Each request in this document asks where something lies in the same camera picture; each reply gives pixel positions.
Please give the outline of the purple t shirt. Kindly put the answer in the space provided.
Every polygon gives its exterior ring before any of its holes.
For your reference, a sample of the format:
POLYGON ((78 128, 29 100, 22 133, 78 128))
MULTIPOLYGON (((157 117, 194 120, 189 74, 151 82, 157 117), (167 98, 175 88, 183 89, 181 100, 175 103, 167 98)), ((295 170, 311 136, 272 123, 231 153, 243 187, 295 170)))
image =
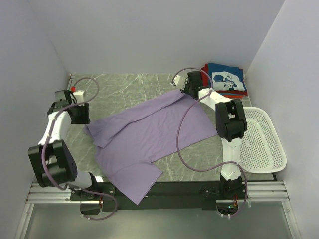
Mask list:
POLYGON ((162 172, 155 162, 217 134, 200 104, 173 90, 84 127, 109 181, 139 204, 162 172))

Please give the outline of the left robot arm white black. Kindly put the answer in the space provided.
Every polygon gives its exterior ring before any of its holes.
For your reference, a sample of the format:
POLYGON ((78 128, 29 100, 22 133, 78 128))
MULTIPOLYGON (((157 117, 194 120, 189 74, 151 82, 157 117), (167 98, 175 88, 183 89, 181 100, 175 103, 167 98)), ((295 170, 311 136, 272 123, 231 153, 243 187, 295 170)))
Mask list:
POLYGON ((94 200, 100 193, 95 176, 78 170, 65 143, 72 124, 90 123, 89 104, 84 101, 84 95, 84 91, 75 88, 55 92, 55 102, 47 112, 44 136, 38 145, 28 149, 28 157, 41 187, 82 189, 86 199, 94 200))

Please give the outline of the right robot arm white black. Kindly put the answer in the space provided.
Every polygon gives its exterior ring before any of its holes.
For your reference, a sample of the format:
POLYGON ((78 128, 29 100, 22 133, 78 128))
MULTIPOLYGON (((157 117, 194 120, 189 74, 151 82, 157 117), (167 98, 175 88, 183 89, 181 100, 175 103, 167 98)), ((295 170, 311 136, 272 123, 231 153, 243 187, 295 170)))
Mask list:
POLYGON ((215 111, 215 127, 222 140, 223 162, 219 189, 213 193, 229 199, 245 189, 239 162, 247 121, 241 100, 232 100, 214 91, 211 86, 205 86, 202 74, 205 74, 203 70, 188 72, 185 80, 175 76, 173 84, 215 111))

